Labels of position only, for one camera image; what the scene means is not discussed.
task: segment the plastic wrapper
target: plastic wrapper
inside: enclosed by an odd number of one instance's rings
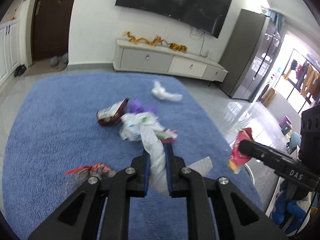
[[[161,86],[161,83],[158,80],[154,81],[154,87],[151,92],[160,100],[180,101],[182,99],[181,94],[171,94],[166,92],[165,88]]]
[[[124,108],[128,103],[128,98],[97,112],[97,119],[100,125],[114,125],[120,121],[120,117],[124,115]]]
[[[242,167],[251,160],[251,157],[245,154],[242,154],[239,151],[239,143],[242,140],[252,141],[252,129],[244,128],[239,131],[236,141],[232,146],[231,156],[229,158],[228,167],[233,171],[234,174],[238,174]]]
[[[104,179],[113,177],[116,171],[105,163],[96,163],[92,166],[82,166],[77,169],[67,171],[63,176],[72,175],[72,178],[65,182],[62,186],[62,196],[66,199],[73,193],[85,180],[89,177],[98,177]]]
[[[163,144],[157,138],[155,132],[146,126],[141,127],[141,139],[144,149],[150,154],[149,185],[157,192],[169,196]],[[212,169],[212,162],[210,157],[206,157],[188,167],[205,177]]]
[[[133,100],[129,104],[130,113],[139,114],[144,112],[152,112],[154,114],[157,113],[155,106],[142,106],[139,100]]]
[[[123,126],[120,130],[120,136],[123,140],[140,141],[140,127],[146,126],[151,128],[156,134],[157,138],[162,143],[171,143],[177,138],[177,131],[170,131],[170,129],[163,127],[158,118],[151,112],[131,114],[127,113],[121,117]]]

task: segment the wooden door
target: wooden door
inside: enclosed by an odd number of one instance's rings
[[[62,56],[68,52],[74,0],[37,0],[33,13],[33,60]]]
[[[14,20],[8,24],[8,59],[9,71],[12,73],[20,64],[19,58],[19,20]]]
[[[7,34],[8,25],[0,25],[0,85],[9,77],[8,63],[7,63]]]

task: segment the door mat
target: door mat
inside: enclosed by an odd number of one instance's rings
[[[50,66],[50,58],[43,59],[36,61],[33,65],[31,65],[27,71],[24,73],[25,77],[44,74],[44,73],[51,73],[51,72],[58,72],[62,71],[67,67],[67,64],[63,63],[62,58],[59,58],[59,64],[55,67]]]

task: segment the hanging clothes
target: hanging clothes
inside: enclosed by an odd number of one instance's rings
[[[302,74],[302,69],[303,69],[303,65],[299,65],[297,66],[297,69],[296,69],[296,79],[299,80],[300,77],[301,77],[301,74]]]
[[[297,82],[297,87],[298,88],[302,88],[302,83],[304,81],[304,76],[307,74],[308,71],[308,66],[309,64],[307,63],[307,60],[304,62],[303,67],[300,69],[300,71],[298,72],[299,76],[298,76],[298,82]]]
[[[317,99],[320,94],[320,74],[316,72],[314,74],[313,82],[310,84],[308,91],[312,95],[313,99]]]
[[[309,64],[308,70],[307,70],[307,76],[303,81],[303,86],[302,86],[302,89],[300,92],[300,94],[303,95],[304,98],[307,97],[307,94],[309,93],[308,89],[311,86],[311,84],[313,83],[316,74],[317,74],[317,72],[315,70],[313,70],[312,65]]]
[[[298,62],[294,59],[294,60],[291,62],[289,71],[283,76],[285,80],[288,80],[289,74],[290,74],[291,70],[295,70],[296,67],[297,67],[297,65],[298,65]]]

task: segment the white plastic bag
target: white plastic bag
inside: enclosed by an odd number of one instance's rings
[[[150,154],[149,185],[157,192],[169,196],[163,144],[154,131],[147,126],[141,126],[140,133],[143,147]],[[210,157],[206,157],[188,167],[199,172],[204,177],[211,171],[212,162]]]
[[[151,90],[152,94],[160,100],[180,101],[182,99],[181,94],[171,94],[165,91],[165,88],[161,86],[158,80],[154,81],[154,88]]]
[[[171,132],[169,129],[163,127],[159,122],[158,118],[152,112],[144,112],[139,114],[127,113],[121,117],[123,126],[120,130],[120,136],[123,140],[128,139],[129,141],[140,141],[140,127],[146,126],[151,128],[156,136],[161,139],[172,139],[175,140],[177,134]]]

